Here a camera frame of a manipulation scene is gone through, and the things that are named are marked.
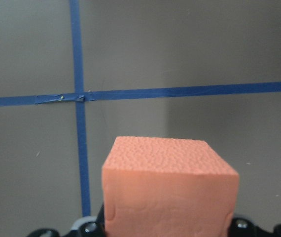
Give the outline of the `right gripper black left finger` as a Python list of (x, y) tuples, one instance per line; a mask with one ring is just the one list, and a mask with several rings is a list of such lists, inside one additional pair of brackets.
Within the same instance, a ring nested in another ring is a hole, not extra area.
[(56, 229), (40, 228), (28, 234), (29, 237), (105, 237), (104, 204), (97, 216), (86, 216), (77, 219), (70, 231), (61, 235)]

